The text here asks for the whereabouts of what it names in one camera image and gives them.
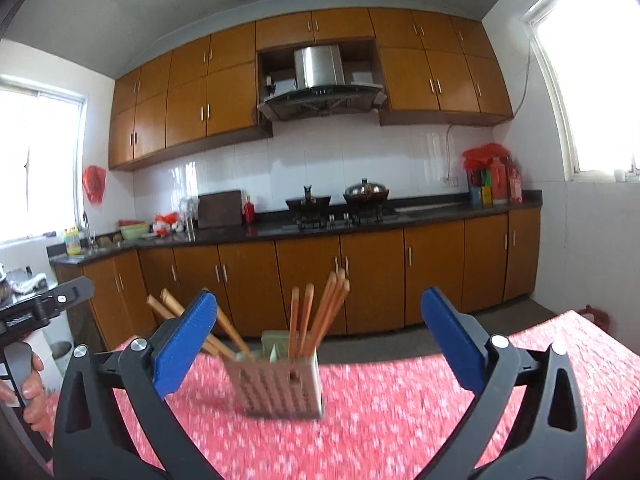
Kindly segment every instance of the countertop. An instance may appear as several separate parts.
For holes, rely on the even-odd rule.
[[[385,217],[383,222],[371,222],[363,225],[346,225],[343,220],[336,221],[335,227],[326,229],[299,230],[291,221],[257,222],[252,225],[231,226],[226,228],[196,230],[193,234],[178,233],[163,238],[146,238],[113,245],[105,250],[87,254],[81,258],[60,254],[49,259],[52,266],[83,266],[105,258],[111,258],[133,249],[144,250],[154,247],[181,247],[190,245],[217,245],[263,240],[283,240],[309,236],[331,236],[350,233],[367,233],[389,229],[420,226],[438,222],[451,222],[469,218],[492,216],[508,213],[515,209],[531,209],[542,206],[542,193],[529,191],[522,204],[473,206],[469,202],[419,205],[411,208],[398,208],[397,215]]]

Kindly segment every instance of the window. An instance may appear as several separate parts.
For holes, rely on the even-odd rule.
[[[574,173],[631,170],[640,161],[640,5],[541,0],[532,31]]]
[[[0,85],[0,242],[78,224],[82,102]]]

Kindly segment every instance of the cabinet door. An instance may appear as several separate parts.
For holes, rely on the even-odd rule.
[[[313,43],[311,12],[284,14],[255,22],[255,49]]]
[[[255,22],[211,35],[209,73],[255,61]]]
[[[171,248],[153,248],[138,252],[146,292],[160,300],[160,292],[167,288],[183,306],[180,278],[175,268],[174,251]]]
[[[133,157],[140,158],[164,149],[166,92],[136,106]]]
[[[422,49],[420,31],[410,10],[369,9],[378,46]]]
[[[404,230],[406,250],[405,325],[421,324],[422,293],[437,286],[457,309],[462,306],[465,223],[447,222]]]
[[[286,330],[274,243],[224,244],[218,252],[240,335],[258,337],[263,330]]]
[[[207,78],[172,88],[166,98],[166,146],[207,136]]]
[[[507,266],[507,215],[465,220],[462,312],[502,301]]]
[[[206,76],[208,63],[209,36],[176,48],[172,54],[169,88]]]
[[[120,298],[120,285],[113,260],[88,264],[82,268],[82,272],[94,282],[95,294],[91,298],[91,308],[95,323],[107,350],[113,350],[135,332]]]
[[[216,297],[218,307],[233,322],[233,315],[226,298],[225,284],[222,281],[218,247],[176,247],[174,258],[178,276],[180,276],[185,308],[195,300],[203,288],[208,288]],[[218,324],[214,325],[213,332],[220,335],[226,334]]]
[[[114,257],[120,293],[136,335],[147,337],[158,327],[151,308],[146,304],[146,288],[140,270],[138,253],[129,251]]]
[[[169,68],[171,67],[171,52],[162,54],[140,67],[140,83],[138,85],[137,104],[150,97],[164,93],[169,86]]]
[[[497,61],[485,57],[466,56],[471,79],[476,85],[480,111],[511,117],[511,102]]]
[[[129,110],[136,105],[138,95],[138,81],[140,80],[140,67],[116,79],[113,88],[113,104],[111,105],[111,117]]]
[[[109,168],[133,160],[133,124],[136,109],[130,108],[111,120],[109,132]]]
[[[440,110],[446,112],[479,112],[474,82],[462,54],[427,51]]]
[[[447,14],[424,10],[412,10],[411,12],[414,15],[416,25],[418,25],[418,30],[420,30],[422,45],[426,50],[462,54],[458,36]]]
[[[380,63],[393,110],[439,110],[425,52],[412,48],[381,48]]]
[[[225,68],[207,76],[207,135],[255,125],[255,63]]]
[[[280,240],[276,242],[276,251],[287,320],[291,318],[291,289],[294,286],[298,287],[300,294],[304,296],[307,283],[313,283],[315,287],[311,311],[313,319],[329,273],[332,270],[337,271],[340,262],[340,238],[331,236],[309,240]],[[344,309],[335,317],[328,333],[347,333]]]
[[[348,333],[402,328],[402,230],[340,236],[340,250],[351,282],[346,302]]]
[[[540,248],[540,208],[509,212],[509,255],[504,300],[536,288]]]
[[[451,23],[456,29],[460,46],[465,54],[495,59],[494,48],[491,46],[491,41],[489,41],[482,22],[452,16]]]
[[[316,41],[375,38],[367,9],[327,9],[311,13]]]

